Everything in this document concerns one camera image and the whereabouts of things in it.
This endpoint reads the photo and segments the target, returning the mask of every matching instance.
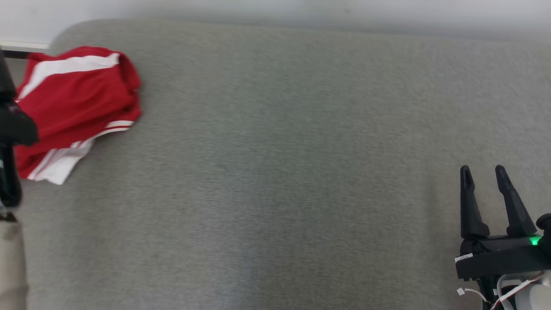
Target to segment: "wire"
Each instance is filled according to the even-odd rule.
[[[490,308],[490,310],[494,310],[496,309],[496,307],[502,303],[504,300],[508,299],[509,297],[513,296],[514,294],[518,293],[519,291],[523,290],[524,288],[526,288],[528,285],[538,281],[539,279],[541,279],[543,277],[543,275],[545,275],[545,271],[542,271],[540,272],[538,275],[524,281],[523,283],[521,283],[520,285],[516,286],[515,288],[513,288],[511,291],[509,291],[507,294],[503,295],[503,296],[500,296],[498,301],[495,302],[495,304],[492,305],[492,307]],[[501,290],[501,287],[498,285],[498,293],[500,292]]]
[[[476,293],[476,294],[478,294],[478,295],[482,298],[482,300],[483,300],[484,302],[490,303],[490,302],[486,299],[486,297],[484,297],[484,295],[483,295],[482,293],[480,293],[479,291],[477,291],[477,290],[471,290],[470,288],[461,288],[461,287],[457,289],[457,293],[458,293],[460,296],[465,295],[465,292],[473,292],[473,293]]]

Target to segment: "white cylindrical part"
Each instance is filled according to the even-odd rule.
[[[0,221],[0,309],[26,310],[28,291],[21,225]]]

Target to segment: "green led indicator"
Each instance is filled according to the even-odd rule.
[[[538,245],[538,242],[541,238],[542,236],[534,236],[530,238],[530,241],[532,242],[532,245]]]

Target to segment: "red and white fabric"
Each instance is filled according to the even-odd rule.
[[[140,79],[121,52],[83,46],[57,57],[29,55],[18,104],[39,142],[16,146],[19,176],[63,184],[94,139],[126,131],[142,113]]]

